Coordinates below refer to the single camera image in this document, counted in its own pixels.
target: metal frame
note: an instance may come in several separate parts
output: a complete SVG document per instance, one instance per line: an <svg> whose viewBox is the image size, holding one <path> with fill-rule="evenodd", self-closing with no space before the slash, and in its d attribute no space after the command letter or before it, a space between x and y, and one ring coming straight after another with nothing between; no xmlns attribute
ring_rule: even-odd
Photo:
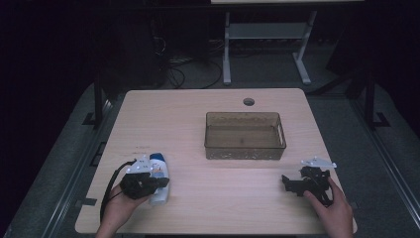
<svg viewBox="0 0 420 238"><path fill-rule="evenodd" d="M366 111L362 109L360 104L356 100L350 100L351 106L353 107L356 115L360 118L362 125L367 132L368 137L373 142L377 151L379 152L384 167L388 172L397 192L399 193L402 201L404 202L408 212L410 213L413 221L416 223L417 227L420 229L420 202L417 197L414 195L411 187L408 185L404 179L403 174L398 169L398 166L394 162L394 158L386 150L386 147L383 145L383 142L380 140L380 137L377 135L370 121L367 121Z"/></svg>
<svg viewBox="0 0 420 238"><path fill-rule="evenodd" d="M92 130L92 133L90 134L91 140L89 144L86 145L86 147L83 149L81 156L77 159L77 164L75 165L74 171L72 172L68 183L66 184L64 191L62 192L61 197L59 198L57 204L53 209L52 216L46 228L44 229L42 237L50 238L57 236L59 228L65 218L65 215L71 206L71 201L76 195L77 187L82 182L80 178L83 174L84 168L90 166L90 159L98 154L98 145L101 146L103 143L101 139L104 136L106 138L109 137L109 135L106 134L107 131L105 130L105 127L107 125L107 122L110 120L109 114L112 108L113 106L109 101L106 101L103 107L101 107L101 121L96 120L96 123L93 124L96 127L96 129Z"/></svg>
<svg viewBox="0 0 420 238"><path fill-rule="evenodd" d="M104 105L99 76L96 76L93 82L93 88L94 88L94 97L95 97L94 98L95 113L88 113L86 117L84 118L82 125L94 125L93 129L96 130L99 128L103 119L102 107Z"/></svg>
<svg viewBox="0 0 420 238"><path fill-rule="evenodd" d="M229 41L231 39L301 39L299 51L293 53L293 59L299 71L303 84L311 84L303 55L312 32L317 12L312 11L306 23L230 23L230 12L226 13L225 50L223 54L223 83L232 84L229 61Z"/></svg>

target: white bottle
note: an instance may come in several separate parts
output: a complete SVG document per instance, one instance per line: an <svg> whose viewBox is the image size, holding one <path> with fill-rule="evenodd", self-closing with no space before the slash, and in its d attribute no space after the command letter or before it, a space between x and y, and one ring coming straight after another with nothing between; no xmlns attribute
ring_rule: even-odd
<svg viewBox="0 0 420 238"><path fill-rule="evenodd" d="M167 172L166 162L164 161L161 153L150 155L151 160L151 177L153 178L169 178ZM150 205L164 205L169 196L169 184L166 187L160 187L156 190L155 194L149 199Z"/></svg>

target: wooden table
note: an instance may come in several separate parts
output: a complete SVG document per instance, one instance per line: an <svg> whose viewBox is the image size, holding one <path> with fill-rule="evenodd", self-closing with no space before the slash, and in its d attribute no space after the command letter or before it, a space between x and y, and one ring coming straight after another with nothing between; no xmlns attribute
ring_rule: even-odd
<svg viewBox="0 0 420 238"><path fill-rule="evenodd" d="M245 98L252 98L255 105L246 106ZM207 160L204 137L210 111L278 112L287 143L281 160ZM130 91L86 196L97 202L82 206L75 229L95 233L113 172L125 162L156 152L165 156L169 169L168 202L156 207L142 204L119 232L324 233L306 199L285 191L281 182L281 175L301 179L301 160L314 156L330 160L300 89ZM334 170L331 176L340 185Z"/></svg>

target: transparent plastic container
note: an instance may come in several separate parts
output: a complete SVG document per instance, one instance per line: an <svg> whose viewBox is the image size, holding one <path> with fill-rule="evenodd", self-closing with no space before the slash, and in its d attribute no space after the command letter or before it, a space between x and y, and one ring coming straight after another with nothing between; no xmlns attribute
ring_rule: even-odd
<svg viewBox="0 0 420 238"><path fill-rule="evenodd" d="M276 112L208 112L207 159L280 160L286 148Z"/></svg>

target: table hole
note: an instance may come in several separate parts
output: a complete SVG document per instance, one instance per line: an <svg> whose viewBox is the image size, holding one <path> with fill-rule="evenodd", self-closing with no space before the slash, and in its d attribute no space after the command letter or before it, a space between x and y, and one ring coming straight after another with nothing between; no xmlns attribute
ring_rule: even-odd
<svg viewBox="0 0 420 238"><path fill-rule="evenodd" d="M247 105L247 106L254 106L254 104L256 104L256 102L252 98L247 97L247 98L244 99L244 104Z"/></svg>

